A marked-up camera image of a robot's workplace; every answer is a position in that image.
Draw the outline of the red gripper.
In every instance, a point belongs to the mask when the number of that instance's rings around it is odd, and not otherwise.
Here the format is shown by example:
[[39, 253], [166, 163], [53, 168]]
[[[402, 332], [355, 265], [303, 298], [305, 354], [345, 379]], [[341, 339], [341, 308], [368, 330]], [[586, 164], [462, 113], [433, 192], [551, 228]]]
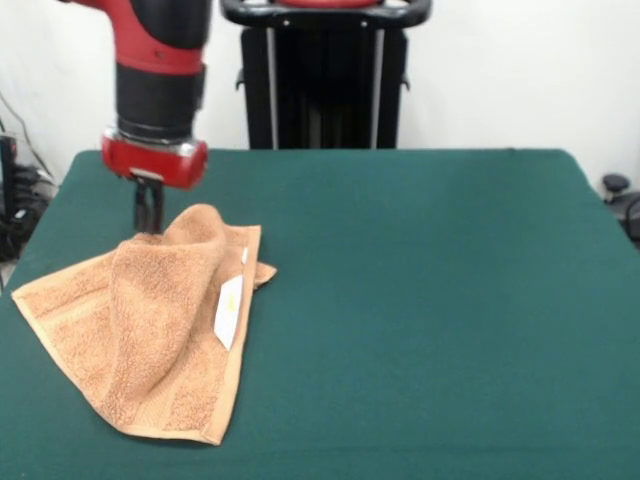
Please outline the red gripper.
[[148, 144], [127, 139], [117, 129], [102, 135], [102, 155], [106, 167], [136, 181], [134, 227], [138, 232], [159, 234], [164, 214], [164, 187], [188, 190], [204, 176], [208, 163], [205, 142], [189, 140], [179, 144]]

